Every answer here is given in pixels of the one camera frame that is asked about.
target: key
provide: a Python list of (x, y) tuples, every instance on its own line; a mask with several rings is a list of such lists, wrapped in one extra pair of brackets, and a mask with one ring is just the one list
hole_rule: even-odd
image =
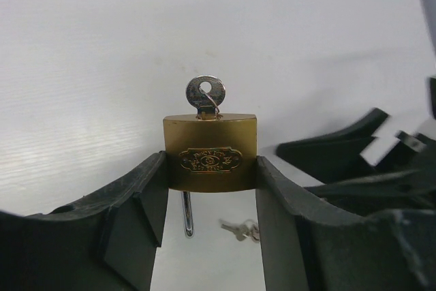
[(229, 224), (228, 222), (225, 221), (221, 221), (221, 228), (233, 233), (236, 237), (236, 240), (238, 241), (244, 241), (250, 232), (250, 229), (245, 224), (235, 225), (235, 224)]

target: white wall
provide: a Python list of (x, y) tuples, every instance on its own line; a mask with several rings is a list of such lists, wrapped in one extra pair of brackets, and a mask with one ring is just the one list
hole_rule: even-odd
[[(372, 106), (393, 115), (381, 135), (412, 132), (434, 73), (419, 0), (0, 0), (0, 209), (47, 213), (163, 149), (200, 74), (271, 154)], [(255, 218), (253, 192), (192, 200), (187, 240), (170, 193), (153, 290), (264, 290), (259, 245), (217, 223)]]

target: brass padlock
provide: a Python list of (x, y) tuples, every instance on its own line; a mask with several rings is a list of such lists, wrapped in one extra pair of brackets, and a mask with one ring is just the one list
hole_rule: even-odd
[[(201, 88), (203, 82), (211, 85), (209, 92)], [(197, 114), (163, 119), (170, 188), (189, 192), (254, 189), (256, 116), (220, 114), (225, 88), (213, 76), (194, 78), (186, 96)]]

